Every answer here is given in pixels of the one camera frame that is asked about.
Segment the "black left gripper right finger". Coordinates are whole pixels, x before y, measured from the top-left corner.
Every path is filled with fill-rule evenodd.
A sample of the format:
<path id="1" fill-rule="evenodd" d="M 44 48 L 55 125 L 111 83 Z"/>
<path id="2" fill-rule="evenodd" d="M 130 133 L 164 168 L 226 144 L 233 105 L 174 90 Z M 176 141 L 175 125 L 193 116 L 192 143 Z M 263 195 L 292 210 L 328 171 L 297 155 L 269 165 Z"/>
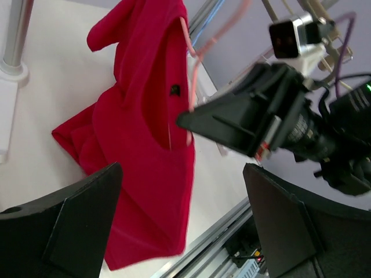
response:
<path id="1" fill-rule="evenodd" d="M 370 277 L 370 212 L 255 164 L 243 177 L 270 277 Z"/>

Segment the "pink hanger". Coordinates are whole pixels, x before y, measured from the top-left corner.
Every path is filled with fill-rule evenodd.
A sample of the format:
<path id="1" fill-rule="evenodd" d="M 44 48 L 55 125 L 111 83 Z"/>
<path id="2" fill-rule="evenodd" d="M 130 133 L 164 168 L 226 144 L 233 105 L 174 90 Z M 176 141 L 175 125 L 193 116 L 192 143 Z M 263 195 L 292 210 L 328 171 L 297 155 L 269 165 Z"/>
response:
<path id="1" fill-rule="evenodd" d="M 196 100 L 196 88 L 197 88 L 197 77 L 198 77 L 198 68 L 205 56 L 205 54 L 217 43 L 217 41 L 227 33 L 236 23 L 243 17 L 246 13 L 251 1 L 244 0 L 241 1 L 236 11 L 232 16 L 226 21 L 226 23 L 204 44 L 199 50 L 195 50 L 191 43 L 190 34 L 188 31 L 188 25 L 185 18 L 180 17 L 180 24 L 182 27 L 185 43 L 191 57 L 196 58 L 196 62 L 192 71 L 191 87 L 190 87 L 190 102 L 189 102 L 189 112 L 194 111 L 195 100 Z"/>

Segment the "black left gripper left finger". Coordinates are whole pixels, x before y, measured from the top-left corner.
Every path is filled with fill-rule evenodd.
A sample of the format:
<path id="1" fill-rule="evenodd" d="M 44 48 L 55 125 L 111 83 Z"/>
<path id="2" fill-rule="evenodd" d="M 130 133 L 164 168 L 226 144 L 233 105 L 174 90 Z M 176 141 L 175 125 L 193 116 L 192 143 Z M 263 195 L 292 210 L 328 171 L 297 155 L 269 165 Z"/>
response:
<path id="1" fill-rule="evenodd" d="M 98 277 L 122 177 L 114 163 L 1 212 L 1 277 Z"/>

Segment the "light blue hanger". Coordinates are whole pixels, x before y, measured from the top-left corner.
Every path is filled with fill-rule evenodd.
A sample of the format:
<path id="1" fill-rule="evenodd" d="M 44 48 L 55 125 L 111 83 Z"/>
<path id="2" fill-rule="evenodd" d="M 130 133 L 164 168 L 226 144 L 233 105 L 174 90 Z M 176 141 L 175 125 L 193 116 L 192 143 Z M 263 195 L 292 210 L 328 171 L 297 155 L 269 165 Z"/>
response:
<path id="1" fill-rule="evenodd" d="M 197 44 L 205 28 L 212 21 L 224 1 L 206 1 L 191 20 L 190 37 L 192 46 Z"/>

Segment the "red t shirt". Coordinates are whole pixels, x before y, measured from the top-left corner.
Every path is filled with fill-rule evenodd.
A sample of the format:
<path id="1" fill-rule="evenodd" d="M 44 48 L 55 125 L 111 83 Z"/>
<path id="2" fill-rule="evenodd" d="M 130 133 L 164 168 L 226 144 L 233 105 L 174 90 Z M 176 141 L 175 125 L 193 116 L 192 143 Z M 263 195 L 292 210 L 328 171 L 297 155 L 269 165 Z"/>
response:
<path id="1" fill-rule="evenodd" d="M 195 147 L 176 124 L 188 110 L 182 1 L 120 1 L 89 31 L 116 45 L 115 84 L 52 131 L 86 174 L 119 163 L 121 192 L 105 261 L 118 270 L 185 249 Z"/>

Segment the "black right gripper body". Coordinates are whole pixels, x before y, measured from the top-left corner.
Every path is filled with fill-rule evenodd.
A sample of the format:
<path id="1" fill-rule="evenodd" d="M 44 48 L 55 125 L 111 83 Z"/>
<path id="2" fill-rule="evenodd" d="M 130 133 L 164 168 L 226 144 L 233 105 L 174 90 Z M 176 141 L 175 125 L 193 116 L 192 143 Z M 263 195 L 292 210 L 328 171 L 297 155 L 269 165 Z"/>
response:
<path id="1" fill-rule="evenodd" d="M 319 87 L 328 94 L 328 85 L 285 63 L 272 64 L 269 70 L 269 79 L 255 84 L 252 95 L 254 100 L 262 98 L 264 112 L 255 134 L 255 158 L 261 161 L 282 148 L 293 153 L 297 162 L 329 160 L 336 153 L 336 136 L 329 125 L 328 110 L 320 103 L 321 113 L 315 113 L 306 98 Z"/>

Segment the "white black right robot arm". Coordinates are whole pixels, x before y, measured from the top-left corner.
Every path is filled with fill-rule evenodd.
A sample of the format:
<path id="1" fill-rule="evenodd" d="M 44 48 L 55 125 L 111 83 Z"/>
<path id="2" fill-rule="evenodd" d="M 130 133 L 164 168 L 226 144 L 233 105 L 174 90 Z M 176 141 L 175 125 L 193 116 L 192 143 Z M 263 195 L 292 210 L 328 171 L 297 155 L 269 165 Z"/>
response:
<path id="1" fill-rule="evenodd" d="M 327 103 L 330 85 L 284 64 L 258 63 L 223 96 L 184 112 L 177 125 L 263 160 L 286 149 L 346 195 L 370 191 L 370 82 Z"/>

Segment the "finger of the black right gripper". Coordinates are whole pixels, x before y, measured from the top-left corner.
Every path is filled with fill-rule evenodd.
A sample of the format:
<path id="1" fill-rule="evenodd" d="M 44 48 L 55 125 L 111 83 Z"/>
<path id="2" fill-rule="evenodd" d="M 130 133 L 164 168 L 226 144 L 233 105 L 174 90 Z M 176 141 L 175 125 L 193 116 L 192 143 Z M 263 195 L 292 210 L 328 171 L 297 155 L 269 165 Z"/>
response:
<path id="1" fill-rule="evenodd" d="M 192 112 L 183 112 L 177 125 L 250 158 L 270 151 L 274 93 L 228 93 Z"/>

